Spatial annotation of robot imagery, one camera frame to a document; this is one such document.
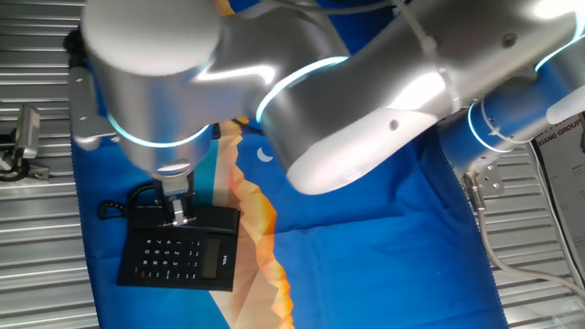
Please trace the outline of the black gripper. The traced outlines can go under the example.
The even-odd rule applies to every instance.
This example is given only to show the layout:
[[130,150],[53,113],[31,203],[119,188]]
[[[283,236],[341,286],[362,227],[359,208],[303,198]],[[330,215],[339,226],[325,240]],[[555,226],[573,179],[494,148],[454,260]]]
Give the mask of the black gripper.
[[166,211],[174,212],[173,225],[187,223],[184,211],[193,208],[194,180],[192,177],[163,177],[154,180],[154,190]]

